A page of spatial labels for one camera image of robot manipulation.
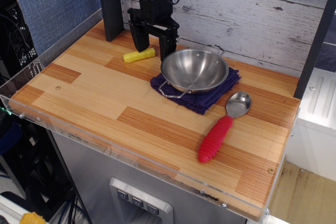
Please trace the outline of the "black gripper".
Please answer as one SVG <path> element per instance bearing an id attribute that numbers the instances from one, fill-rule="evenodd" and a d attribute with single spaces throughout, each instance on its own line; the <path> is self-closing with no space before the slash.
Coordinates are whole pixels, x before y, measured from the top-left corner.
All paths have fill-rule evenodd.
<path id="1" fill-rule="evenodd" d="M 176 50 L 179 41 L 177 29 L 179 24 L 171 17 L 173 0 L 139 0 L 140 8 L 129 8 L 130 32 L 138 52 L 146 50 L 149 45 L 149 34 L 159 37 L 161 61 Z"/>

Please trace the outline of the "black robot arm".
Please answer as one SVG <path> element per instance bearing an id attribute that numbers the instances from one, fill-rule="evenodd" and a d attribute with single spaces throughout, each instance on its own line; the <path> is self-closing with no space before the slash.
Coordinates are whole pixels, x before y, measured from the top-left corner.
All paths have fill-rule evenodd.
<path id="1" fill-rule="evenodd" d="M 140 8 L 129 8 L 130 32 L 135 48 L 142 52 L 149 45 L 149 36 L 159 39 L 160 56 L 163 60 L 176 50 L 179 24 L 173 20 L 173 0 L 139 0 Z"/>

